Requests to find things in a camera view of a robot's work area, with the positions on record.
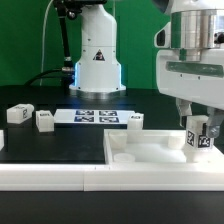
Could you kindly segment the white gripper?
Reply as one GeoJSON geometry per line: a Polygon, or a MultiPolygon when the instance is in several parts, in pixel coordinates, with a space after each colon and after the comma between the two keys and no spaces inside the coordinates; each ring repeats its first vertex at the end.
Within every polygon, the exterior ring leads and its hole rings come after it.
{"type": "Polygon", "coordinates": [[[180,61],[174,50],[160,50],[156,82],[161,93],[177,98],[181,127],[186,127],[194,102],[209,106],[206,135],[219,136],[224,121],[224,49],[204,50],[199,62],[180,61]]]}

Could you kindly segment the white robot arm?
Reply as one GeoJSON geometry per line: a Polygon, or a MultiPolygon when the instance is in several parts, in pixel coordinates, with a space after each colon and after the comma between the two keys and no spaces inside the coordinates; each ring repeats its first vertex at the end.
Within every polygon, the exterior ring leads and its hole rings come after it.
{"type": "MultiPolygon", "coordinates": [[[[224,122],[224,0],[151,0],[170,21],[154,36],[159,91],[176,99],[180,124],[191,104],[208,107],[205,133],[219,135],[224,122]]],[[[116,20],[100,2],[82,7],[82,53],[70,89],[88,98],[126,89],[116,60],[116,20]]]]}

